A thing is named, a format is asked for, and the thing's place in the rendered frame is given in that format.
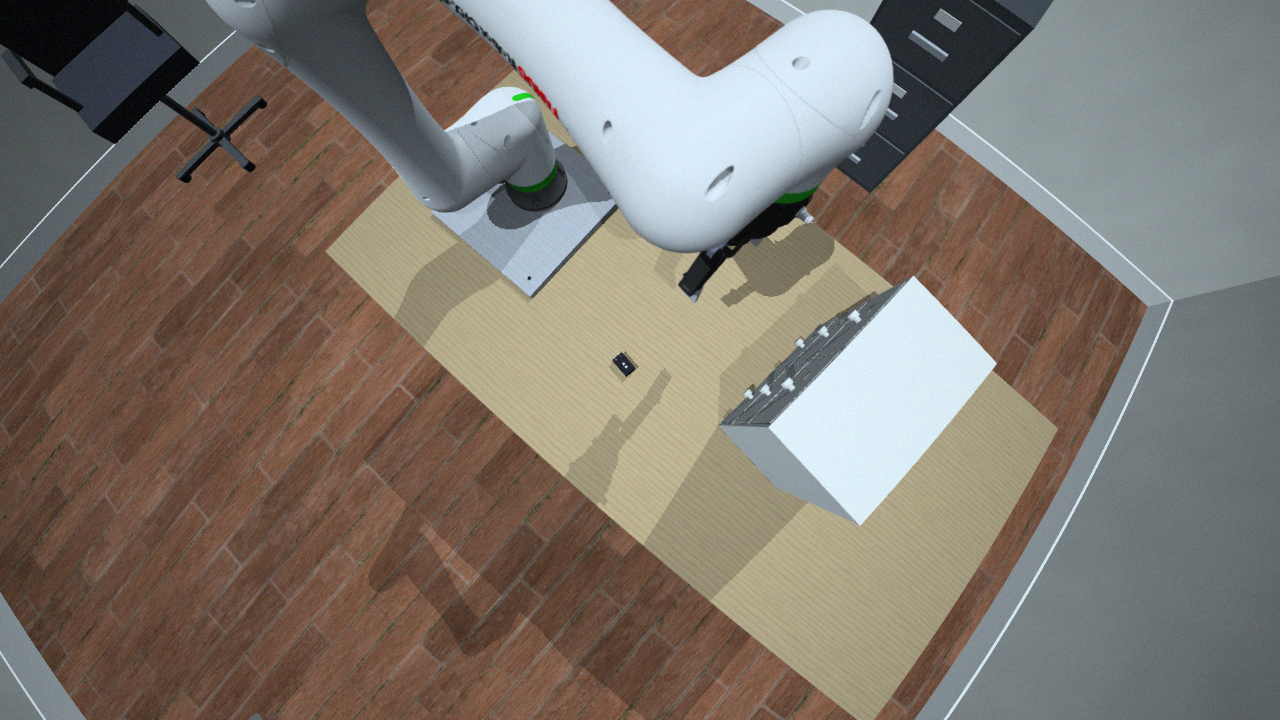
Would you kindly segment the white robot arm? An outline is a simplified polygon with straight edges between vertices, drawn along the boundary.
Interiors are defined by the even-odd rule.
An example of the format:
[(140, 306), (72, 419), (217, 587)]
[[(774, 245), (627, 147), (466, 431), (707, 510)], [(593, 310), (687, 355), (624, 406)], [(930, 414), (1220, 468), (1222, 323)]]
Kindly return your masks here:
[[(439, 1), (545, 102), (628, 225), (671, 252), (716, 249), (746, 225), (808, 225), (813, 193), (892, 96), (884, 40), (849, 12), (800, 15), (699, 77), (609, 0)], [(206, 3), (346, 117), (424, 206), (458, 211), (503, 182), (527, 211), (563, 197), (532, 95), (495, 88), (443, 131), (372, 29), (369, 0)]]

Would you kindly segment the grey drawer front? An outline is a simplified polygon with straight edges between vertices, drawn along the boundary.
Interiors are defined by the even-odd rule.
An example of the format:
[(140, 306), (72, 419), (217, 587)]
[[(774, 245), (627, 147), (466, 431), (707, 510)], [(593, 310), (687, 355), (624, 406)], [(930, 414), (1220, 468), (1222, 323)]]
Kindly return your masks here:
[(774, 396), (778, 395), (781, 389), (783, 389), (783, 387), (780, 386), (781, 382), (785, 380), (787, 377), (794, 379), (794, 377), (797, 375), (797, 373), (801, 372), (803, 368), (806, 366), (806, 364), (808, 363), (786, 370), (782, 375), (780, 375), (777, 380), (774, 380), (774, 383), (771, 387), (767, 384), (762, 386), (762, 388), (759, 389), (762, 392), (762, 396), (756, 398), (756, 401), (750, 407), (748, 407), (748, 410), (742, 413), (742, 415), (739, 416), (739, 419), (733, 423), (748, 424), (749, 421), (751, 421), (753, 418), (756, 416), (756, 414), (760, 413), (762, 409), (765, 407), (765, 405), (769, 404), (771, 400), (774, 398)]
[(736, 407), (733, 410), (733, 413), (731, 413), (730, 416), (726, 416), (724, 420), (721, 421), (721, 423), (733, 423), (762, 395), (762, 392), (759, 391), (762, 388), (762, 386), (767, 384), (767, 386), (771, 387), (774, 383), (774, 380), (777, 380), (780, 378), (780, 375), (782, 375), (783, 373), (785, 372), (780, 372), (780, 373), (776, 373), (774, 375), (768, 375), (765, 378), (765, 380), (763, 380), (762, 384), (758, 386), (756, 389), (754, 389), (754, 391), (746, 389), (742, 393), (744, 397), (745, 397), (745, 400), (742, 401), (742, 404), (740, 404), (739, 407)]
[[(827, 323), (826, 328), (828, 328), (835, 320)], [(805, 352), (805, 350), (820, 336), (820, 334), (817, 333), (817, 331), (819, 331), (820, 327), (817, 328), (815, 331), (813, 331), (812, 334), (809, 334), (806, 337), (806, 340), (803, 341), (801, 338), (799, 338), (795, 342), (795, 345), (799, 346), (799, 347), (792, 354), (790, 354), (788, 357), (786, 357), (785, 361), (781, 363), (780, 366), (777, 366), (774, 369), (774, 372), (780, 372), (780, 370), (783, 370), (783, 369), (791, 366), (797, 360), (797, 357), (800, 357)], [(774, 372), (772, 372), (772, 373), (774, 373)]]
[(833, 340), (831, 340), (829, 345), (827, 345), (826, 348), (823, 348), (820, 354), (817, 355), (817, 357), (824, 354), (829, 354), (835, 350), (846, 347), (851, 342), (851, 340), (870, 322), (870, 319), (876, 316), (876, 314), (879, 313), (882, 307), (884, 307), (884, 304), (887, 304), (890, 299), (892, 299), (893, 295), (899, 292), (901, 287), (902, 284), (899, 284), (893, 290), (890, 290), (884, 293), (881, 293), (878, 297), (872, 299), (864, 307), (861, 307), (859, 313), (855, 309), (851, 313), (849, 313), (847, 315), (850, 320), (849, 324), (845, 325), (844, 329), (840, 331)]
[(787, 377), (785, 380), (782, 380), (780, 386), (782, 386), (785, 389), (782, 389), (780, 392), (780, 395), (777, 395), (771, 401), (771, 404), (768, 404), (762, 410), (762, 413), (759, 413), (753, 419), (753, 421), (750, 421), (750, 424), (771, 424), (772, 421), (774, 421), (774, 419), (777, 416), (780, 416), (780, 414), (783, 413), (786, 407), (788, 407), (788, 405), (794, 401), (794, 398), (796, 398), (797, 395), (800, 395), (803, 392), (803, 389), (805, 389), (806, 386), (809, 386), (812, 383), (812, 380), (814, 380), (817, 378), (817, 375), (819, 375), (820, 372), (823, 372), (826, 369), (826, 366), (828, 366), (828, 364), (841, 351), (838, 351), (836, 354), (831, 354), (831, 355), (828, 355), (826, 357), (819, 357), (819, 359), (809, 363), (803, 369), (803, 372), (800, 372), (794, 378), (794, 380), (790, 377)]
[(841, 331), (844, 325), (846, 325), (850, 322), (847, 315), (849, 313), (844, 314), (842, 316), (838, 316), (838, 319), (832, 325), (829, 325), (828, 329), (826, 328), (826, 325), (822, 325), (820, 329), (817, 331), (817, 333), (820, 334), (820, 337), (809, 348), (806, 348), (806, 351), (800, 357), (797, 357), (797, 360), (791, 366), (797, 365), (800, 363), (805, 363), (815, 357), (817, 354), (819, 354), (820, 350), (829, 343), (829, 340), (832, 340), (835, 334), (837, 334), (838, 331)]

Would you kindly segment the white chest of drawers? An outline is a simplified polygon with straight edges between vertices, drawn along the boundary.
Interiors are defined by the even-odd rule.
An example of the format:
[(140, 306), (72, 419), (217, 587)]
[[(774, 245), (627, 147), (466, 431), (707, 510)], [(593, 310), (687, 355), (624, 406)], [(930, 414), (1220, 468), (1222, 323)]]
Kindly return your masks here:
[(774, 421), (719, 424), (774, 487), (858, 525), (996, 365), (914, 275), (899, 284)]

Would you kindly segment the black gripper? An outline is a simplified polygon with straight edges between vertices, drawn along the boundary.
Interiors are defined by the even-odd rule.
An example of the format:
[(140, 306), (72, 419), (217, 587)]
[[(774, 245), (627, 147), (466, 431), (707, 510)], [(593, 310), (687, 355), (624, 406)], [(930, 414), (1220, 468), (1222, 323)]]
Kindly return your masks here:
[[(735, 234), (732, 240), (726, 242), (728, 246), (735, 246), (731, 250), (726, 243), (717, 249), (710, 249), (703, 251), (698, 255), (689, 272), (684, 273), (682, 281), (678, 282), (678, 287), (684, 290), (684, 293), (695, 304), (704, 288), (703, 284), (709, 281), (710, 275), (724, 263), (727, 258), (733, 258), (736, 252), (742, 247), (742, 245), (749, 241), (756, 247), (762, 243), (762, 240), (769, 234), (773, 234), (776, 229), (759, 229), (753, 225), (746, 225), (739, 234)], [(726, 246), (724, 246), (726, 245)], [(724, 247), (724, 249), (723, 249)], [(704, 281), (704, 282), (703, 282)], [(703, 284), (701, 284), (703, 283)], [(700, 286), (701, 284), (701, 286)]]

